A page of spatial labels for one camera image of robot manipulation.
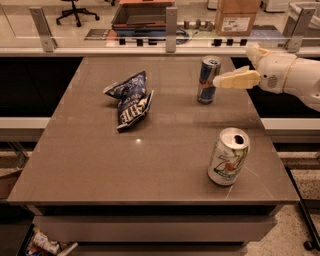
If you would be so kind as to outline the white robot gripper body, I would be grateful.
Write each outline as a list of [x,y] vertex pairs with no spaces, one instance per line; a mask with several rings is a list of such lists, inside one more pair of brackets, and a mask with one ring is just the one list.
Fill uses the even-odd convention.
[[255,67],[260,74],[259,87],[267,92],[282,93],[295,60],[296,56],[289,53],[270,53],[262,57]]

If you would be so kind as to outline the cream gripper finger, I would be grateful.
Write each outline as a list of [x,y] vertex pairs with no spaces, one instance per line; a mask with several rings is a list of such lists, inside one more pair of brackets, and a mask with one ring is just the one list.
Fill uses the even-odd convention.
[[248,66],[226,72],[213,79],[213,85],[225,89],[252,89],[260,82],[260,74],[256,70],[250,70]]
[[261,48],[258,43],[249,43],[246,46],[246,55],[253,66],[257,66],[259,61],[270,53],[270,50]]

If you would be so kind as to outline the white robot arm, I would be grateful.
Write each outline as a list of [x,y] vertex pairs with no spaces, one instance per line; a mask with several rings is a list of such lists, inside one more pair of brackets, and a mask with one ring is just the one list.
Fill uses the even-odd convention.
[[259,44],[249,44],[246,54],[253,70],[243,66],[216,76],[217,88],[252,89],[297,97],[305,106],[320,111],[320,62],[292,53],[274,52]]

